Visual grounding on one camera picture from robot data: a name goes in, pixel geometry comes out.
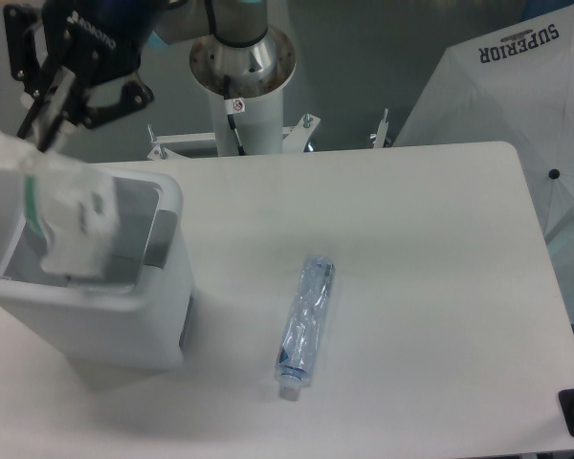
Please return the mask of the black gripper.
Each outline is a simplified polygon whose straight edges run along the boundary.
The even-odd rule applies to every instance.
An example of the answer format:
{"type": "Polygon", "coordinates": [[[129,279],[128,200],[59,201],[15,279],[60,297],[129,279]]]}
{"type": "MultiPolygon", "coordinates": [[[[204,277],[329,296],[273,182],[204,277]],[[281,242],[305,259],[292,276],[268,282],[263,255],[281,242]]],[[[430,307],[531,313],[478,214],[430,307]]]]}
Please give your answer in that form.
{"type": "Polygon", "coordinates": [[[7,4],[11,76],[32,98],[17,136],[29,137],[37,120],[37,149],[46,152],[79,128],[97,129],[153,102],[135,71],[166,7],[166,1],[47,1],[42,9],[7,4]],[[42,64],[35,42],[40,27],[47,48],[42,64]],[[62,68],[72,74],[59,84],[62,68]]]}

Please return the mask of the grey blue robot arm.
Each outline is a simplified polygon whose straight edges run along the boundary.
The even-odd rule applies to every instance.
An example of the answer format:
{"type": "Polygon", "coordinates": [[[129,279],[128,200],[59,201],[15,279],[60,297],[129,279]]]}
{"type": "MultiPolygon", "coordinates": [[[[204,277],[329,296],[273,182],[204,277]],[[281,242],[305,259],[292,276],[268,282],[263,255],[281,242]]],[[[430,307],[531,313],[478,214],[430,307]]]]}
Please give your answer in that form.
{"type": "Polygon", "coordinates": [[[45,1],[3,8],[11,76],[32,104],[17,131],[47,151],[65,123],[87,129],[143,110],[138,75],[153,34],[166,44],[210,35],[231,48],[262,40],[264,1],[45,1]]]}

